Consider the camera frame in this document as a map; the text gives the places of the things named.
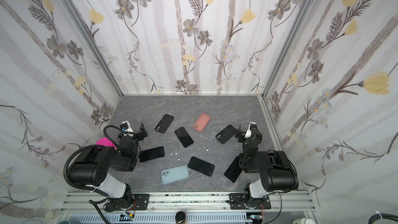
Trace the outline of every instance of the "smartphone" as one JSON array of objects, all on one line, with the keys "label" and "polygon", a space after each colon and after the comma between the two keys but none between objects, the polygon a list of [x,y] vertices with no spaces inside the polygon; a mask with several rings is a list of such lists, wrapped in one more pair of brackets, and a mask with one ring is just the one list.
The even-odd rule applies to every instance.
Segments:
[{"label": "smartphone", "polygon": [[207,123],[210,121],[211,117],[208,116],[206,113],[202,113],[201,116],[196,120],[193,124],[193,128],[196,131],[202,132],[205,129]]},{"label": "smartphone", "polygon": [[214,171],[214,165],[197,157],[191,157],[188,167],[209,177],[211,177]]},{"label": "smartphone", "polygon": [[150,161],[156,158],[164,157],[164,147],[156,147],[153,149],[140,152],[140,163]]},{"label": "smartphone", "polygon": [[188,166],[182,165],[171,169],[165,169],[162,170],[161,175],[163,184],[181,181],[189,177]]},{"label": "smartphone", "polygon": [[192,138],[189,136],[188,132],[185,130],[184,127],[178,128],[177,130],[174,131],[174,133],[177,135],[178,139],[180,140],[184,148],[193,144]]},{"label": "smartphone", "polygon": [[160,122],[156,125],[155,131],[160,133],[165,133],[167,128],[170,126],[171,122],[173,121],[174,117],[168,114],[165,114]]},{"label": "smartphone", "polygon": [[234,183],[241,172],[242,168],[239,166],[239,156],[237,156],[224,173],[224,176]]},{"label": "smartphone", "polygon": [[236,129],[233,126],[228,125],[216,135],[216,139],[220,141],[220,143],[225,144],[231,137],[235,136],[235,134]]}]

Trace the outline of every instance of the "black smartphone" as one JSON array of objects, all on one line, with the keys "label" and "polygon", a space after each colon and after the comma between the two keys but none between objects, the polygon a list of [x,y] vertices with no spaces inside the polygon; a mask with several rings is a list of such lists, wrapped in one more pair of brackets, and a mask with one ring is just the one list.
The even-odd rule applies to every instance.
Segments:
[{"label": "black smartphone", "polygon": [[164,147],[156,147],[153,149],[140,152],[140,163],[153,160],[156,158],[164,157]]},{"label": "black smartphone", "polygon": [[173,121],[174,117],[168,114],[165,114],[160,122],[156,125],[155,131],[160,133],[165,133],[167,128],[170,126],[171,122]]},{"label": "black smartphone", "polygon": [[214,171],[214,165],[197,157],[191,157],[188,167],[209,177],[211,177]]},{"label": "black smartphone", "polygon": [[241,172],[242,168],[239,166],[239,156],[237,156],[224,173],[224,176],[234,183]]},{"label": "black smartphone", "polygon": [[193,144],[192,138],[189,136],[188,132],[185,130],[184,127],[178,128],[177,130],[174,131],[174,133],[177,135],[178,139],[180,140],[184,148]]},{"label": "black smartphone", "polygon": [[225,144],[235,134],[236,134],[236,129],[233,126],[228,125],[226,128],[224,128],[221,132],[219,132],[216,135],[216,139],[220,141],[220,143]]}]

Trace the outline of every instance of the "black cable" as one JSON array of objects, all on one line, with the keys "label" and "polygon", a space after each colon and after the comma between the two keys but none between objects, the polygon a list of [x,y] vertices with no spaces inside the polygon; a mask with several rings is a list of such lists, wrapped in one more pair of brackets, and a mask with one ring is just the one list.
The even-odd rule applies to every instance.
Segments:
[{"label": "black cable", "polygon": [[374,215],[372,215],[369,218],[368,224],[372,224],[373,222],[375,222],[375,221],[377,221],[379,219],[382,219],[380,217],[380,215],[382,216],[383,219],[388,219],[388,220],[393,220],[393,221],[398,222],[398,216],[396,216],[396,215],[393,215],[393,214],[374,214]]},{"label": "black cable", "polygon": [[137,159],[140,157],[140,154],[141,154],[141,147],[138,146],[138,148],[140,148],[140,152],[138,152],[138,156],[136,157]]},{"label": "black cable", "polygon": [[[274,151],[274,150],[269,150],[269,151],[267,151],[267,153],[268,152],[275,152],[275,153],[277,153],[277,154],[279,154],[279,155],[281,155],[282,157],[284,157],[284,158],[286,158],[287,159],[287,161],[289,161],[290,162],[290,164],[292,165],[292,167],[293,167],[293,169],[295,170],[295,173],[296,173],[296,179],[295,179],[295,185],[294,185],[294,187],[293,188],[295,188],[296,187],[296,185],[299,183],[299,177],[297,176],[297,170],[296,170],[296,167],[295,167],[295,165],[290,161],[290,159],[289,158],[287,158],[285,155],[283,155],[282,153],[280,153],[280,152],[277,152],[277,151]],[[293,190],[293,188],[291,189],[291,190],[289,190],[289,191],[286,191],[286,192],[282,192],[282,193],[289,193],[290,191],[292,191]]]},{"label": "black cable", "polygon": [[84,190],[94,191],[94,192],[96,192],[96,193],[98,193],[98,194],[100,194],[100,195],[103,194],[103,192],[99,191],[99,190],[96,189],[96,188],[87,187],[87,186],[81,186],[81,185],[78,185],[78,184],[74,183],[74,182],[69,178],[69,174],[68,174],[69,164],[70,164],[70,162],[72,161],[72,159],[73,159],[77,154],[79,154],[80,152],[82,152],[82,151],[84,151],[84,150],[86,150],[86,149],[102,148],[102,147],[104,147],[104,146],[99,145],[99,144],[91,144],[91,145],[82,147],[82,148],[78,149],[77,151],[75,151],[74,153],[72,153],[72,155],[67,159],[67,161],[65,162],[65,165],[64,165],[63,175],[64,175],[65,181],[66,181],[70,186],[72,186],[72,187],[74,187],[74,188],[76,188],[76,189],[84,189]]},{"label": "black cable", "polygon": [[256,136],[257,136],[257,130],[256,130],[256,128],[253,128],[251,131],[252,131],[252,132],[255,131],[255,133],[254,133],[254,136],[251,136],[252,139],[249,141],[249,142],[250,142],[249,145],[247,146],[246,150],[244,150],[244,151],[242,152],[242,156],[239,158],[239,166],[240,166],[240,167],[242,167],[242,166],[248,161],[248,160],[246,160],[246,161],[243,161],[243,162],[242,162],[242,158],[245,156],[245,153],[249,151],[249,149],[250,149],[250,147],[251,147],[251,144],[253,143],[254,139],[255,139]]},{"label": "black cable", "polygon": [[103,222],[105,222],[105,224],[110,224],[109,221],[105,218],[105,216],[104,216],[103,213],[101,212],[100,208],[97,206],[97,203],[94,202],[94,201],[92,201],[92,200],[89,200],[88,202],[91,203],[91,204],[96,208],[96,210],[97,210],[99,216],[101,217],[101,219],[103,220]]},{"label": "black cable", "polygon": [[268,223],[271,223],[271,222],[275,221],[276,218],[278,218],[279,215],[281,214],[281,211],[282,211],[282,196],[281,196],[281,193],[279,193],[279,197],[281,197],[281,209],[279,209],[278,215],[277,215],[272,221],[266,222],[266,223],[264,223],[264,224],[268,224]]},{"label": "black cable", "polygon": [[123,131],[122,129],[120,129],[120,128],[117,127],[117,126],[112,126],[112,125],[108,125],[108,126],[106,126],[106,127],[103,128],[103,134],[104,134],[104,136],[105,136],[107,139],[109,139],[109,141],[111,141],[111,142],[116,146],[116,148],[117,148],[117,147],[118,147],[118,144],[117,144],[115,141],[113,141],[113,139],[112,139],[111,137],[109,137],[109,135],[106,133],[106,129],[108,129],[109,127],[115,128],[115,129],[121,131],[121,132],[124,133],[124,134],[127,134],[128,132]]}]

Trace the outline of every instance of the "gray marble surface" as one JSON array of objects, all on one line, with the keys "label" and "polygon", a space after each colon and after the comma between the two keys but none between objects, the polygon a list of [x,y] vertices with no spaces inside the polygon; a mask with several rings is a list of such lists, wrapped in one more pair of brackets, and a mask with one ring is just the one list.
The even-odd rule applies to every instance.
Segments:
[{"label": "gray marble surface", "polygon": [[[202,113],[210,115],[211,120],[203,132],[198,132],[192,126]],[[174,120],[162,134],[154,128],[165,114],[174,116]],[[235,183],[224,176],[226,169],[242,152],[237,138],[232,137],[225,144],[215,138],[229,124],[235,128],[242,125],[244,130],[250,121],[256,122],[263,133],[259,150],[274,149],[256,96],[123,96],[110,124],[119,126],[122,121],[129,121],[134,131],[138,131],[140,124],[144,123],[148,137],[140,141],[142,150],[158,146],[164,146],[165,150],[165,157],[138,162],[132,172],[110,170],[113,177],[128,183],[132,191],[240,191],[247,183],[258,180],[258,173],[242,172]],[[180,127],[185,127],[194,141],[187,148],[182,146],[174,133]],[[117,130],[108,130],[115,141],[119,140]],[[162,170],[188,165],[192,156],[214,164],[213,175],[208,177],[189,169],[188,179],[162,184]]]}]

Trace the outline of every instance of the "cable tie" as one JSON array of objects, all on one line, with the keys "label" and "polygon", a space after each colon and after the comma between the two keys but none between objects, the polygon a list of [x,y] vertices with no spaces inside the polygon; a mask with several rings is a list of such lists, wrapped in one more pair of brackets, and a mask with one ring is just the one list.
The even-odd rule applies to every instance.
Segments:
[{"label": "cable tie", "polygon": [[375,211],[375,212],[376,212],[376,214],[380,215],[380,219],[383,219],[383,216],[381,215],[381,213],[379,211]]}]

